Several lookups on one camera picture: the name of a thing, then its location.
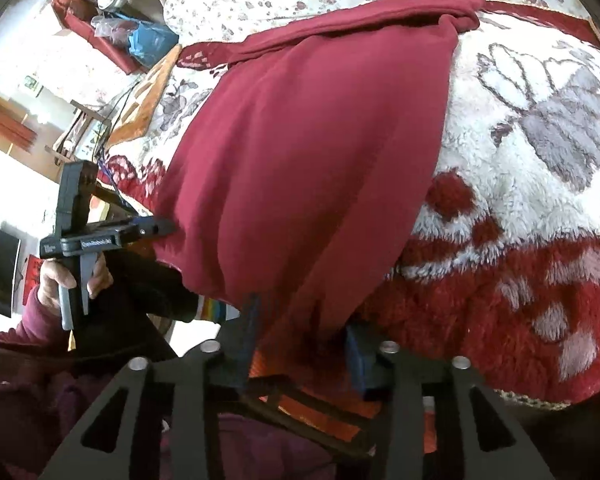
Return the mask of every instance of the finger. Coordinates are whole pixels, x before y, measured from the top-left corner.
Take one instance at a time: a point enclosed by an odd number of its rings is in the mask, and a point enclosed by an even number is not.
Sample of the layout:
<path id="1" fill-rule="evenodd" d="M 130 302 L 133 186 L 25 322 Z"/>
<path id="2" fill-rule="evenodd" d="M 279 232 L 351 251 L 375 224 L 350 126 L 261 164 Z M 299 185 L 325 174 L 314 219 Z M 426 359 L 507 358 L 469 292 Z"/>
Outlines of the finger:
<path id="1" fill-rule="evenodd" d="M 100 253 L 96 264 L 93 266 L 93 276 L 104 275 L 107 271 L 107 261 L 104 257 L 104 253 Z"/>
<path id="2" fill-rule="evenodd" d="M 74 288 L 78 285 L 69 270 L 59 262 L 49 262 L 48 266 L 40 273 L 41 284 L 43 280 L 51 280 L 65 288 Z"/>
<path id="3" fill-rule="evenodd" d="M 94 300 L 97 298 L 98 294 L 106 288 L 110 287 L 113 284 L 113 277 L 111 273 L 106 270 L 105 274 L 101 274 L 100 276 L 94 276 L 87 283 L 87 291 L 89 293 L 89 297 Z"/>
<path id="4" fill-rule="evenodd" d="M 58 284 L 53 280 L 46 279 L 40 281 L 40 293 L 56 300 L 58 298 Z"/>

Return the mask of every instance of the black tool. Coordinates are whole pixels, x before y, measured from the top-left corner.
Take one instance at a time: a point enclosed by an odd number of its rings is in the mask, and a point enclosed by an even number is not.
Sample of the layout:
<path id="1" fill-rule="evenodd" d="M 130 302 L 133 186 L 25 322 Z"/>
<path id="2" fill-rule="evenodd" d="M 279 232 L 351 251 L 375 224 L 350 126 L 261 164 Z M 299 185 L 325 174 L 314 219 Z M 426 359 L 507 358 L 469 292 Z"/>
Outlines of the black tool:
<path id="1" fill-rule="evenodd" d="M 468 359 L 448 363 L 420 358 L 377 336 L 366 324 L 347 327 L 347 363 L 360 393 L 383 400 L 384 408 L 373 420 L 352 413 L 339 417 L 366 435 L 357 436 L 355 446 L 344 441 L 332 446 L 334 438 L 321 438 L 315 428 L 295 419 L 285 424 L 288 415 L 277 409 L 274 397 L 276 392 L 294 397 L 287 382 L 248 380 L 258 307 L 257 300 L 251 301 L 239 318 L 221 326 L 216 340 L 203 342 L 182 358 L 161 363 L 131 359 L 60 445 L 40 480 L 156 480 L 163 421 L 171 427 L 170 478 L 222 480 L 218 413 L 240 413 L 297 430 L 329 450 L 341 472 L 352 471 L 355 457 L 355 471 L 362 470 L 360 478 L 368 480 L 421 480 L 431 478 L 432 470 L 435 478 L 445 480 L 553 480 L 522 427 Z M 266 383 L 274 387 L 265 391 Z M 423 449 L 423 396 L 435 398 L 438 450 L 433 457 Z M 299 390 L 294 400 L 328 412 L 321 409 L 323 400 Z M 272 403 L 269 419 L 260 408 L 252 409 Z M 338 416 L 335 408 L 328 413 Z M 111 431 L 111 420 L 117 431 Z M 108 429 L 98 433 L 98 428 Z M 362 452 L 348 452 L 347 446 Z"/>
<path id="2" fill-rule="evenodd" d="M 97 184 L 98 167 L 88 161 L 72 162 L 62 168 L 56 227 L 54 233 L 40 242 L 40 258 L 56 258 L 71 272 L 78 286 L 71 290 L 60 287 L 62 328 L 74 330 L 89 313 L 87 282 L 93 274 L 98 254 L 122 249 L 143 238 L 164 236 L 174 231 L 170 220 L 152 216 L 134 216 L 87 223 L 92 196 L 128 207 L 118 197 Z"/>

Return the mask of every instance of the hand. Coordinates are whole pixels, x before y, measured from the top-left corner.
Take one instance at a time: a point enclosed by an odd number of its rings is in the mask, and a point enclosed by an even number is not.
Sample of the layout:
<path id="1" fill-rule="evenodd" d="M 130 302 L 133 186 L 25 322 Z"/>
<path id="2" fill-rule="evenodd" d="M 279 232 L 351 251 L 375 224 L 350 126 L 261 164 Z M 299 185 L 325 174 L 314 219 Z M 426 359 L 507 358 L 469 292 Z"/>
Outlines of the hand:
<path id="1" fill-rule="evenodd" d="M 100 254 L 93 268 L 93 276 L 87 283 L 89 297 L 94 300 L 98 294 L 113 284 L 113 277 L 107 269 L 107 261 Z M 58 285 L 65 288 L 77 286 L 75 278 L 69 270 L 55 260 L 45 260 L 40 268 L 40 288 L 38 289 L 38 301 L 50 309 L 57 316 L 60 315 L 60 299 Z"/>

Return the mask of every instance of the wire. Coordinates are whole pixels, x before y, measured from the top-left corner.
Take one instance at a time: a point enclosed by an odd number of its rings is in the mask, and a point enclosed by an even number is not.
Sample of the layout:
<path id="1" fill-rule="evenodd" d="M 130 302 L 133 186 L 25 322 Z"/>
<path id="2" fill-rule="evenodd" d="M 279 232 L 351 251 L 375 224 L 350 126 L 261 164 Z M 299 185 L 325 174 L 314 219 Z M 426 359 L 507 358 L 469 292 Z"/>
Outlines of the wire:
<path id="1" fill-rule="evenodd" d="M 116 195 L 120 199 L 120 202 L 122 202 L 123 205 L 131 208 L 133 211 L 135 211 L 136 208 L 133 207 L 122 196 L 122 193 L 120 193 L 120 190 L 118 189 L 118 184 L 113 179 L 113 176 L 112 176 L 111 172 L 109 171 L 109 168 L 107 168 L 107 164 L 104 160 L 104 155 L 105 155 L 104 146 L 105 146 L 107 140 L 109 140 L 110 134 L 116 129 L 116 126 L 118 125 L 118 122 L 120 121 L 120 117 L 122 117 L 122 111 L 125 109 L 126 104 L 129 102 L 129 98 L 131 97 L 133 90 L 136 88 L 136 86 L 138 86 L 138 83 L 141 80 L 142 80 L 142 76 L 138 76 L 138 78 L 133 82 L 133 84 L 129 87 L 129 89 L 127 91 L 125 91 L 123 94 L 121 94 L 120 97 L 118 98 L 118 100 L 116 101 L 116 103 L 113 105 L 113 108 L 111 109 L 111 111 L 109 112 L 109 114 L 106 117 L 107 119 L 109 119 L 111 117 L 111 115 L 116 111 L 116 109 L 118 108 L 118 104 L 120 103 L 120 101 L 122 101 L 122 98 L 125 97 L 125 95 L 126 95 L 125 102 L 122 105 L 122 108 L 120 108 L 120 113 L 118 114 L 116 121 L 111 125 L 108 135 L 104 136 L 101 133 L 103 125 L 102 124 L 100 125 L 100 130 L 99 130 L 100 137 L 98 138 L 98 140 L 96 142 L 96 147 L 93 150 L 93 155 L 91 156 L 91 160 L 95 159 L 95 162 L 97 162 L 98 167 L 100 168 L 100 171 L 102 171 L 102 173 L 104 173 L 106 175 L 106 177 L 109 179 L 109 183 L 113 187 L 113 190 L 116 192 Z"/>
<path id="2" fill-rule="evenodd" d="M 103 124 L 100 124 L 100 127 L 98 129 L 98 140 L 96 141 L 96 148 L 93 151 L 93 155 L 91 155 L 91 160 L 92 162 L 95 162 L 96 156 L 98 154 L 100 154 L 102 152 L 102 155 L 104 156 L 104 144 L 105 142 L 109 139 L 110 134 L 113 132 L 113 130 L 115 129 L 116 124 L 118 124 L 118 121 L 120 120 L 120 117 L 122 115 L 122 110 L 125 109 L 126 104 L 129 101 L 129 96 L 131 95 L 131 92 L 133 92 L 133 90 L 136 88 L 136 86 L 138 86 L 138 84 L 142 81 L 143 76 L 139 75 L 135 81 L 131 84 L 131 86 L 122 94 L 120 94 L 120 97 L 118 97 L 118 100 L 115 102 L 115 104 L 113 105 L 113 107 L 111 108 L 110 112 L 107 114 L 106 119 L 110 119 L 110 117 L 113 115 L 113 113 L 116 111 L 116 109 L 118 108 L 118 104 L 120 104 L 120 101 L 122 101 L 122 98 L 126 96 L 126 100 L 124 105 L 122 106 L 122 109 L 120 110 L 120 113 L 118 114 L 118 118 L 116 119 L 116 123 L 111 127 L 111 129 L 109 130 L 109 135 L 103 136 L 102 135 L 102 128 L 103 128 Z"/>

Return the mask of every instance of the bolt head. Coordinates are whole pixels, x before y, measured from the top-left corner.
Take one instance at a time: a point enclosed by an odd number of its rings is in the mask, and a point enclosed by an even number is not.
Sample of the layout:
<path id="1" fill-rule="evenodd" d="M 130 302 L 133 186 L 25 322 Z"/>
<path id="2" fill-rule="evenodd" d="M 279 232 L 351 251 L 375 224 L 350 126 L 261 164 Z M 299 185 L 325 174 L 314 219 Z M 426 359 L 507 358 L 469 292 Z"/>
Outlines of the bolt head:
<path id="1" fill-rule="evenodd" d="M 215 339 L 209 339 L 200 345 L 200 351 L 204 352 L 205 354 L 213 354 L 218 352 L 220 348 L 220 343 Z"/>
<path id="2" fill-rule="evenodd" d="M 458 355 L 451 359 L 451 364 L 458 370 L 467 370 L 467 368 L 471 367 L 471 361 L 462 355 Z"/>
<path id="3" fill-rule="evenodd" d="M 136 372 L 144 370 L 148 367 L 148 365 L 149 361 L 146 357 L 134 357 L 133 359 L 131 359 L 131 361 L 129 361 L 129 368 Z"/>
<path id="4" fill-rule="evenodd" d="M 380 351 L 383 354 L 397 354 L 400 351 L 400 345 L 395 341 L 382 341 Z"/>

